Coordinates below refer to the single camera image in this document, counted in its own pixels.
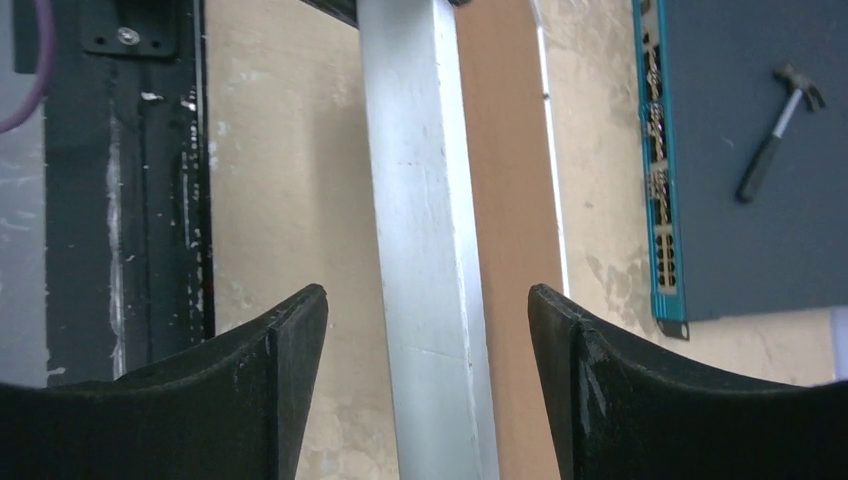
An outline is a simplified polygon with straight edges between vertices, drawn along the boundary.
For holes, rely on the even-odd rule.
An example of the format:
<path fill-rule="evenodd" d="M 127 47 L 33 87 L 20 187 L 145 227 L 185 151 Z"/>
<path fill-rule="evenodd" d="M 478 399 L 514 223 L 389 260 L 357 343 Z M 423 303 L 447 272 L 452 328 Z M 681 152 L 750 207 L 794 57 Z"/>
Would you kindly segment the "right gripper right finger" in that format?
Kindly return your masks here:
<path fill-rule="evenodd" d="M 843 479 L 847 385 L 752 378 L 676 354 L 544 284 L 528 319 L 564 479 Z"/>

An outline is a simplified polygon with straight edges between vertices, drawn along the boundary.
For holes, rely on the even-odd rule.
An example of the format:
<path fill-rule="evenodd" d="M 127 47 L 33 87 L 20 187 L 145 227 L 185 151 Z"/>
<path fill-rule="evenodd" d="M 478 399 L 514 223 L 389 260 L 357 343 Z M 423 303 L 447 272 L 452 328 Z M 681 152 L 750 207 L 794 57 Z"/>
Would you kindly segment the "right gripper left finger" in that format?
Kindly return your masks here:
<path fill-rule="evenodd" d="M 292 479 L 325 289 L 116 380 L 1 388 L 5 479 Z"/>

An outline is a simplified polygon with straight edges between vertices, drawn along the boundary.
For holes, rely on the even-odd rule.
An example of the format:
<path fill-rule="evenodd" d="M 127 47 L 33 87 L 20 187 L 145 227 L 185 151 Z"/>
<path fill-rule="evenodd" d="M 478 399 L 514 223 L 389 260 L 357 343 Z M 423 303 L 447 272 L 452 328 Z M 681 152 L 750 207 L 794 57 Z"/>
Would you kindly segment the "white picture frame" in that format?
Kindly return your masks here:
<path fill-rule="evenodd" d="M 533 7 L 564 256 L 544 34 Z M 457 17 L 362 1 L 358 21 L 399 472 L 500 475 Z"/>

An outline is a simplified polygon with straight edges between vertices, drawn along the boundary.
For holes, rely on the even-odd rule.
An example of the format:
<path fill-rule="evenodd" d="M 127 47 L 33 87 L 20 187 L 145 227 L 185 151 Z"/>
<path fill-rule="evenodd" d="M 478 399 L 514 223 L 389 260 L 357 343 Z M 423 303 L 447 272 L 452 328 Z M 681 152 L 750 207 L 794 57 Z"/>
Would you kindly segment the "brown cardboard backing board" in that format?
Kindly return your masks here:
<path fill-rule="evenodd" d="M 527 1 L 457 17 L 500 475 L 559 475 L 527 316 L 563 283 L 537 22 Z"/>

